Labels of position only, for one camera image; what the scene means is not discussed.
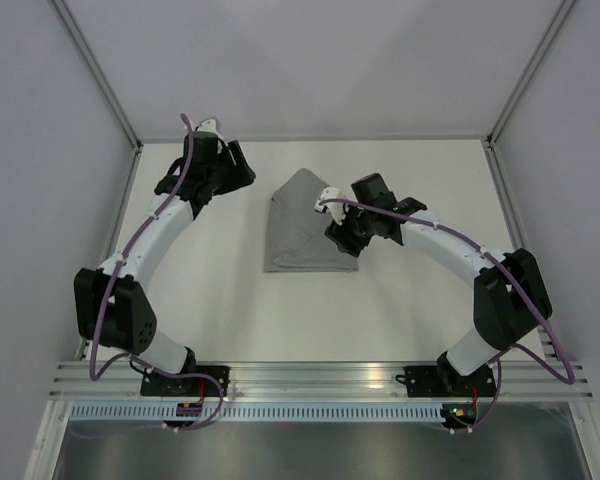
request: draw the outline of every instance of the gray cloth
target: gray cloth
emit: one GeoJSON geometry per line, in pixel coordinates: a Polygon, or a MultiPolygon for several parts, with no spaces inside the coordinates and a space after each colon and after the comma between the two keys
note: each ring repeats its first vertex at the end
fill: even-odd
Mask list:
{"type": "Polygon", "coordinates": [[[331,215],[313,209],[326,187],[313,172],[303,168],[273,194],[265,237],[265,272],[358,270],[358,260],[339,252],[324,235],[331,215]]]}

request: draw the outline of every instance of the white table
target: white table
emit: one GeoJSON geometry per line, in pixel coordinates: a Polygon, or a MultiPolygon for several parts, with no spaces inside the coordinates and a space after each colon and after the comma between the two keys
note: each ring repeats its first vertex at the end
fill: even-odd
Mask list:
{"type": "MultiPolygon", "coordinates": [[[[148,286],[158,328],[204,361],[435,360],[472,326],[473,293],[432,259],[380,238],[355,273],[263,273],[271,194],[309,168],[353,198],[379,172],[401,199],[488,246],[511,244],[477,140],[243,143],[254,185],[214,198],[148,286]]],[[[144,147],[119,246],[145,218],[179,144],[144,147]]],[[[542,355],[534,331],[522,342],[542,355]]],[[[102,349],[102,357],[109,355],[102,349]]],[[[506,359],[526,359],[512,352],[506,359]]]]}

